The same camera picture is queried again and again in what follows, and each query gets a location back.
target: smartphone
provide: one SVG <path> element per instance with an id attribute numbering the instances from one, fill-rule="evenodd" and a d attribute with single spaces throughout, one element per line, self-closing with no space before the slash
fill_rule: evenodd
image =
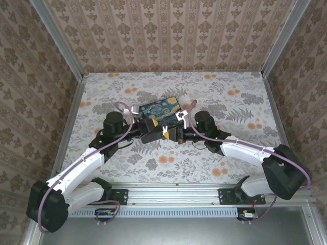
<path id="1" fill-rule="evenodd" d="M 183 121 L 178 121 L 175 113 L 181 110 L 176 97 L 170 97 L 160 101 L 139 106 L 140 115 L 144 113 L 146 118 L 157 120 L 163 126 L 175 127 L 183 125 Z"/>

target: black bracket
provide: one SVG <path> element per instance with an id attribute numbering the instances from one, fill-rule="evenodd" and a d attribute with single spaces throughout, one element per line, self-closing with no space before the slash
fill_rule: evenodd
<path id="1" fill-rule="evenodd" d="M 253 205 L 254 202 L 257 205 L 266 204 L 265 196 L 255 195 L 249 197 L 241 189 L 243 182 L 250 176 L 242 178 L 234 188 L 224 188 L 218 190 L 219 203 L 220 205 Z"/>
<path id="2" fill-rule="evenodd" d="M 280 144 L 274 151 L 303 168 L 288 146 Z M 295 166 L 272 155 L 264 159 L 262 168 L 270 189 L 284 200 L 290 200 L 306 180 L 304 174 Z"/>
<path id="3" fill-rule="evenodd" d="M 42 181 L 35 182 L 31 188 L 26 215 L 35 222 L 37 222 L 41 200 L 48 189 L 48 184 Z M 41 215 L 42 226 L 50 232 L 59 230 L 68 218 L 68 207 L 69 204 L 65 202 L 61 190 L 51 190 L 43 206 Z"/>
<path id="4" fill-rule="evenodd" d="M 99 185 L 101 185 L 102 188 L 104 188 L 102 198 L 99 200 L 99 202 L 107 201 L 107 200 L 115 200 L 119 202 L 121 206 L 127 205 L 128 189 L 112 189 L 112 185 L 101 178 L 95 178 L 92 180 L 92 182 L 98 183 Z M 116 210 L 115 208 L 98 208 L 95 209 L 95 215 L 97 215 L 99 211 L 106 211 L 99 214 L 99 221 L 106 222 L 110 219 L 110 217 L 107 216 L 109 215 L 111 216 L 115 212 L 115 210 Z"/>

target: black cable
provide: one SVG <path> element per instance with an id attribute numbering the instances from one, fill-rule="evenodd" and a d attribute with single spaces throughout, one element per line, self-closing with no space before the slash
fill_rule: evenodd
<path id="1" fill-rule="evenodd" d="M 123 118 L 123 123 L 128 126 L 126 119 Z"/>
<path id="2" fill-rule="evenodd" d="M 132 139 L 132 142 L 131 143 L 129 143 L 129 144 L 125 145 L 125 146 L 119 147 L 118 150 L 123 149 L 123 148 L 126 148 L 126 147 L 129 147 L 130 145 L 133 144 L 133 142 L 134 142 L 134 139 Z"/>
<path id="3" fill-rule="evenodd" d="M 97 137 L 102 133 L 103 129 L 100 129 L 97 133 Z"/>
<path id="4" fill-rule="evenodd" d="M 206 147 L 205 147 L 205 148 L 202 148 L 202 149 L 197 148 L 197 147 L 194 145 L 194 141 L 192 142 L 192 145 L 194 146 L 194 148 L 196 148 L 196 149 L 198 149 L 198 150 L 204 150 L 204 149 L 206 149 Z"/>

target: pink cable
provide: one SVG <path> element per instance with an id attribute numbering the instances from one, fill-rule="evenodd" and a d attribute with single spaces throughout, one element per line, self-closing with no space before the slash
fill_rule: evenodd
<path id="1" fill-rule="evenodd" d="M 274 206 L 274 204 L 275 204 L 275 202 L 276 202 L 276 200 L 277 200 L 277 195 L 276 194 L 274 194 L 274 200 L 271 202 L 271 204 L 269 205 L 269 207 L 267 208 L 267 210 L 259 217 L 259 218 L 256 218 L 256 219 L 254 219 L 254 220 L 252 220 L 252 221 L 250 221 L 251 223 L 252 222 L 257 222 L 257 221 L 259 221 L 260 219 L 262 219 L 264 216 L 266 216 L 266 214 L 269 212 L 269 210 L 272 208 L 272 206 Z"/>
<path id="2" fill-rule="evenodd" d="M 193 108 L 195 107 L 197 101 L 196 100 L 193 100 L 191 105 L 190 105 L 190 108 L 189 108 L 189 121 L 190 121 L 190 126 L 192 127 L 192 129 L 194 130 L 195 133 L 197 133 L 200 137 L 206 139 L 206 140 L 211 140 L 211 141 L 215 141 L 215 142 L 226 142 L 226 143 L 237 143 L 237 144 L 242 144 L 242 145 L 245 145 L 247 147 L 251 147 L 253 149 L 256 149 L 256 150 L 260 150 L 260 151 L 264 151 L 266 153 L 269 153 L 273 156 L 276 156 L 280 159 L 282 159 L 283 161 L 286 161 L 288 162 L 289 164 L 293 165 L 294 167 L 296 167 L 298 170 L 301 171 L 301 173 L 306 177 L 307 179 L 307 184 L 304 186 L 304 187 L 301 187 L 300 189 L 306 189 L 308 187 L 311 186 L 311 180 L 310 180 L 310 177 L 309 175 L 307 174 L 307 172 L 302 168 L 300 167 L 299 165 L 297 165 L 295 162 L 287 159 L 286 157 L 283 157 L 275 152 L 272 152 L 270 150 L 267 150 L 265 149 L 264 147 L 260 147 L 260 146 L 256 146 L 256 145 L 252 145 L 252 144 L 249 144 L 249 143 L 246 143 L 246 142 L 243 142 L 243 141 L 236 141 L 236 140 L 232 140 L 232 139 L 212 139 L 212 138 L 209 138 L 209 137 L 206 137 L 202 134 L 199 133 L 199 131 L 197 131 L 197 129 L 193 126 L 193 124 L 191 123 L 191 111 L 193 110 Z"/>
<path id="3" fill-rule="evenodd" d="M 125 106 L 127 109 L 128 109 L 128 111 L 129 111 L 129 113 L 131 114 L 131 115 L 133 115 L 133 113 L 132 113 L 132 111 L 131 111 L 131 109 L 125 104 L 125 103 L 123 103 L 123 102 L 116 102 L 116 104 L 115 104 L 115 106 L 118 108 L 118 105 L 119 104 L 121 104 L 121 105 L 123 105 L 123 106 Z M 91 152 L 90 154 L 88 154 L 88 155 L 86 155 L 83 159 L 81 159 L 81 160 L 79 160 L 77 163 L 75 163 L 69 170 L 67 170 L 67 172 L 65 172 L 46 192 L 45 192 L 45 194 L 44 194 L 44 196 L 43 196 L 43 198 L 42 198 L 42 200 L 41 200 L 41 203 L 40 203 L 40 206 L 39 206 L 39 210 L 38 210 L 38 213 L 37 213 L 37 225 L 38 225 L 38 227 L 39 227 L 39 230 L 40 230 L 40 232 L 42 232 L 43 234 L 47 234 L 48 233 L 48 231 L 46 231 L 45 229 L 43 229 L 43 227 L 42 227 L 42 224 L 41 224 L 41 214 L 42 214 L 42 210 L 43 210 L 43 206 L 44 206 L 44 203 L 45 203 L 45 201 L 46 201 L 46 198 L 48 197 L 48 195 L 49 195 L 49 193 L 51 192 L 51 190 L 53 190 L 53 188 L 57 185 L 57 184 L 59 184 L 60 182 L 61 182 L 61 180 L 63 180 L 63 178 L 65 178 L 71 171 L 73 171 L 73 169 L 75 168 L 75 167 L 77 167 L 81 162 L 83 162 L 84 160 L 86 160 L 87 158 L 89 158 L 90 156 L 92 156 L 92 155 L 94 155 L 94 154 L 96 154 L 96 153 L 98 153 L 98 152 L 100 152 L 100 151 L 102 151 L 102 150 L 104 150 L 104 149 L 106 149 L 106 148 L 108 148 L 108 147 L 111 147 L 112 145 L 114 145 L 114 144 L 116 144 L 116 143 L 118 143 L 119 141 L 121 141 L 123 138 L 125 138 L 127 135 L 128 135 L 128 133 L 131 131 L 131 129 L 132 129 L 132 127 L 133 127 L 133 116 L 132 116 L 132 119 L 131 119 L 131 123 L 130 123 L 130 125 L 129 125 L 129 128 L 128 128 L 128 130 L 126 131 L 126 133 L 125 134 L 123 134 L 120 138 L 118 138 L 117 140 L 115 140 L 115 141 L 113 141 L 113 142 L 111 142 L 111 143 L 109 143 L 109 144 L 107 144 L 107 145 L 105 145 L 104 147 L 101 147 L 100 149 L 98 149 L 98 150 L 96 150 L 96 151 L 94 151 L 94 152 Z"/>

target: floral tablecloth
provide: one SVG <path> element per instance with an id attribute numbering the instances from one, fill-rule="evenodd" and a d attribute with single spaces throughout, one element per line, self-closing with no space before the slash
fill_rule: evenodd
<path id="1" fill-rule="evenodd" d="M 74 162 L 103 127 L 116 101 L 142 105 L 177 97 L 181 107 L 208 111 L 219 129 L 255 144 L 280 144 L 269 100 L 259 72 L 91 73 L 86 82 L 63 169 Z M 195 146 L 203 148 L 202 143 Z M 87 180 L 134 183 L 237 183 L 262 169 L 242 160 L 197 150 L 190 142 L 178 145 L 140 140 L 119 150 Z"/>

